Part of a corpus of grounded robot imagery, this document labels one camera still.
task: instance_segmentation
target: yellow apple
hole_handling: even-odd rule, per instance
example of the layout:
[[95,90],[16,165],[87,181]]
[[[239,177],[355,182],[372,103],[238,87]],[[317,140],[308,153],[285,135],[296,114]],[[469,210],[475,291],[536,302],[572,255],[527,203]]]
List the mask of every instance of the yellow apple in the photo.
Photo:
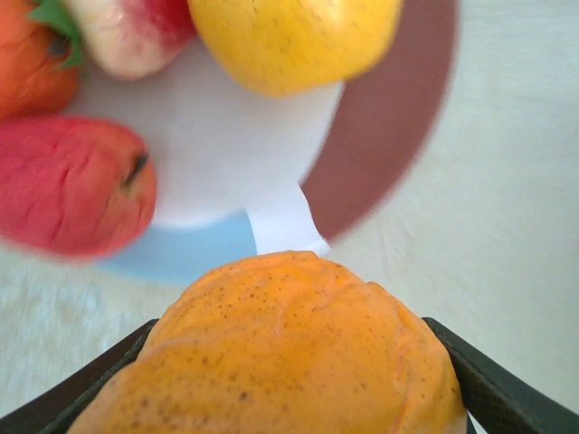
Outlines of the yellow apple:
[[403,0],[188,0],[213,57],[242,86],[284,96],[346,80],[390,47]]

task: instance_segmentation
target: red apple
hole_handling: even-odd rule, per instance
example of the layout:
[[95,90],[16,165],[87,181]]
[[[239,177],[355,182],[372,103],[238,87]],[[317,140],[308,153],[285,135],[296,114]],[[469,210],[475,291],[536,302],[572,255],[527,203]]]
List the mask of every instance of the red apple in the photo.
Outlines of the red apple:
[[0,124],[0,237],[45,253],[100,258],[137,238],[157,198],[143,140],[105,119]]

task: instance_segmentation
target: fruit stem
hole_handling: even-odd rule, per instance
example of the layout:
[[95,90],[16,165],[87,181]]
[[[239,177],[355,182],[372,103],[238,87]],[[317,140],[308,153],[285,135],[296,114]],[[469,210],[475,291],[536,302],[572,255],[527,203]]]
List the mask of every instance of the fruit stem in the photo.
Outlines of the fruit stem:
[[135,165],[133,166],[133,170],[131,170],[130,174],[128,174],[127,179],[123,183],[124,187],[130,187],[131,184],[135,181],[138,174],[140,174],[145,166],[148,163],[148,154],[141,154],[135,158]]

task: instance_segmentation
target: orange tomato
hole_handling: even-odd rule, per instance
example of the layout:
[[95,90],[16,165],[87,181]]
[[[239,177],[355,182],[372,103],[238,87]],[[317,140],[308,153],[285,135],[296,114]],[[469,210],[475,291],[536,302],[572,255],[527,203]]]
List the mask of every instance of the orange tomato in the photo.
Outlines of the orange tomato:
[[0,119],[58,112],[79,87],[79,68],[61,68],[66,40],[29,18],[36,7],[0,1]]

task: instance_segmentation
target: fake fruit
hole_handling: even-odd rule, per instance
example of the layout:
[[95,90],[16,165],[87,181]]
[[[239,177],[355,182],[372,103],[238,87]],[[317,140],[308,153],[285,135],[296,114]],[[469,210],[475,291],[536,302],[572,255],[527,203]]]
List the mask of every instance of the fake fruit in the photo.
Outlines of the fake fruit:
[[106,120],[0,124],[0,237],[60,257],[107,256],[149,225],[156,179],[141,139]]
[[209,51],[271,96],[350,79],[391,44],[403,0],[188,0]]
[[70,434],[463,434],[444,346],[375,283],[309,252],[194,283]]
[[134,80],[165,68],[195,37],[186,0],[62,0],[95,62]]
[[58,2],[0,1],[0,119],[64,109],[79,87],[79,49]]

